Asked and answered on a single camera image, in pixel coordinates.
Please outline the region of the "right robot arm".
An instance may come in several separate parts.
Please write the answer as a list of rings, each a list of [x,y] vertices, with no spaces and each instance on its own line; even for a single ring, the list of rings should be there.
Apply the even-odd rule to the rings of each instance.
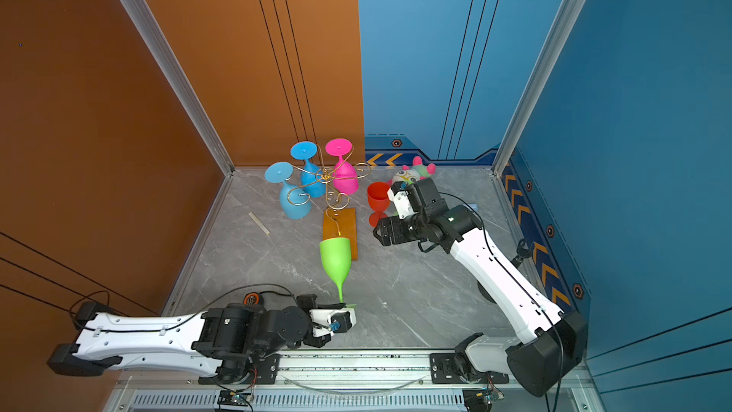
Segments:
[[[520,274],[491,240],[471,207],[449,207],[431,179],[395,183],[388,198],[396,215],[373,230],[384,246],[417,242],[428,253],[442,248],[464,266],[509,320],[516,335],[490,338],[476,333],[455,349],[454,373],[467,383],[485,383],[492,373],[512,376],[541,397],[583,360],[588,323],[547,299]]]

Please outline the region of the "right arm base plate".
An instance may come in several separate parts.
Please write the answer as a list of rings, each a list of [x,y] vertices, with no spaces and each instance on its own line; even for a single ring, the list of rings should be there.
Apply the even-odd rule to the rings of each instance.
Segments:
[[[452,385],[453,383],[487,383],[507,385],[509,376],[494,371],[478,371],[464,355],[456,352],[432,353],[429,355],[432,383]]]

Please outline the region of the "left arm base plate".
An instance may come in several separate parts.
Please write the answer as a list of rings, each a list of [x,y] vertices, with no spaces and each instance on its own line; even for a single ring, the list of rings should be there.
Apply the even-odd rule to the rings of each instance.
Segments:
[[[271,354],[266,357],[253,356],[247,360],[224,360],[216,370],[215,374],[208,377],[200,377],[199,385],[224,385],[224,386],[257,386],[273,385],[276,382],[280,356]]]

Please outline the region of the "red wine glass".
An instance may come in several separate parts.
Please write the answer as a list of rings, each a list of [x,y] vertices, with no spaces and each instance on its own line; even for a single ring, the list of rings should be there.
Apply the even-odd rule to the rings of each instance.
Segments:
[[[386,211],[391,205],[388,192],[390,185],[385,182],[375,182],[367,188],[368,204],[373,210],[369,217],[369,223],[372,227],[376,227],[381,219],[385,219]]]

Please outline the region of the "green wine glass front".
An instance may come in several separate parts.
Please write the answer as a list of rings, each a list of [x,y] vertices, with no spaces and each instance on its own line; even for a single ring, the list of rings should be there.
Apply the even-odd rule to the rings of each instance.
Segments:
[[[319,251],[323,270],[337,286],[339,301],[345,303],[344,284],[353,262],[351,240],[343,237],[322,240],[319,244]]]

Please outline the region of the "pink wine glass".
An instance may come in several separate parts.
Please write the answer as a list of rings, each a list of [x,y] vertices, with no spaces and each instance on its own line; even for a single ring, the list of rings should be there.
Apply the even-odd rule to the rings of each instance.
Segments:
[[[352,142],[346,138],[335,138],[326,144],[326,153],[339,159],[332,171],[333,187],[346,196],[356,194],[360,186],[358,173],[355,167],[348,162],[353,151]]]

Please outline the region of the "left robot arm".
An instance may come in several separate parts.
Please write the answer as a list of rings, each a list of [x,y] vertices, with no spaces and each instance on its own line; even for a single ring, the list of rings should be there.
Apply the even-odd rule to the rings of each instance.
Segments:
[[[193,373],[202,385],[271,385],[281,350],[324,347],[356,323],[343,303],[320,305],[316,296],[300,295],[269,310],[264,296],[251,292],[240,303],[168,318],[123,317],[89,301],[72,315],[76,340],[57,345],[47,365],[70,377],[163,370]]]

